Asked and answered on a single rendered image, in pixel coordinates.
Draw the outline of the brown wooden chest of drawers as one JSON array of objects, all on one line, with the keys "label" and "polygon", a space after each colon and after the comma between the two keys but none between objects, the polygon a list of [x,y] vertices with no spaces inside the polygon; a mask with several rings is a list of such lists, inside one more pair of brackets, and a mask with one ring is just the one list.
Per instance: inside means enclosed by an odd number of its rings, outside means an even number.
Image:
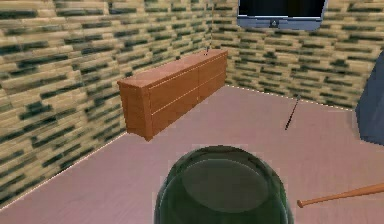
[{"label": "brown wooden chest of drawers", "polygon": [[153,139],[225,85],[227,57],[202,51],[119,80],[126,131]]}]

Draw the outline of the thin black stick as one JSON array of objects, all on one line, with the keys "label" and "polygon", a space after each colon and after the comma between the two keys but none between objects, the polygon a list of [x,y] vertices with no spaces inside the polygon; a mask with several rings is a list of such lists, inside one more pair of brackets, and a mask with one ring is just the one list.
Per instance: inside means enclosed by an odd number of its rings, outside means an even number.
[{"label": "thin black stick", "polygon": [[287,120],[287,123],[286,123],[286,125],[285,125],[285,129],[284,129],[284,130],[288,130],[288,129],[289,129],[289,126],[290,126],[290,124],[291,124],[291,121],[292,121],[292,119],[293,119],[295,110],[296,110],[296,108],[297,108],[297,105],[298,105],[300,99],[301,99],[301,96],[300,96],[300,95],[297,95],[295,105],[294,105],[294,107],[293,107],[293,109],[292,109],[292,112],[291,112],[291,114],[290,114],[290,116],[289,116],[289,118],[288,118],[288,120]]}]

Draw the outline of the brown wooden baseball bat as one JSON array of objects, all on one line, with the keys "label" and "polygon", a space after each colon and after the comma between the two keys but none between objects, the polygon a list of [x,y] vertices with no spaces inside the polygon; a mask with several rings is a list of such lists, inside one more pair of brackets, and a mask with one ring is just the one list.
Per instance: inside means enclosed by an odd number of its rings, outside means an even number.
[{"label": "brown wooden baseball bat", "polygon": [[371,195],[371,194],[377,194],[377,193],[382,193],[382,192],[384,192],[384,183],[380,183],[380,184],[376,184],[376,185],[370,185],[370,186],[366,186],[366,187],[361,187],[361,188],[346,191],[343,193],[324,196],[324,197],[315,198],[315,199],[298,200],[297,206],[299,208],[304,208],[307,205],[316,204],[316,203],[320,203],[320,202],[349,198],[349,197]]}]

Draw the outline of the blue grey bed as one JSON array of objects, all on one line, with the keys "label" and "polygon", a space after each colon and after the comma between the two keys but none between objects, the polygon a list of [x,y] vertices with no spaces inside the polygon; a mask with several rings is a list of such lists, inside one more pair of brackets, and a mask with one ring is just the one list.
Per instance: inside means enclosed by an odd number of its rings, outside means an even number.
[{"label": "blue grey bed", "polygon": [[367,79],[355,112],[360,138],[384,146],[384,50]]}]

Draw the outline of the wall television set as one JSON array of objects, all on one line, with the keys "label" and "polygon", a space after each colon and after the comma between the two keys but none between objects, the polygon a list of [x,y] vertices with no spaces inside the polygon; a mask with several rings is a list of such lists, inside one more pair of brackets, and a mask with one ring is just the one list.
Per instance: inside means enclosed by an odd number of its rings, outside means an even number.
[{"label": "wall television set", "polygon": [[314,31],[323,21],[328,0],[238,0],[237,25]]}]

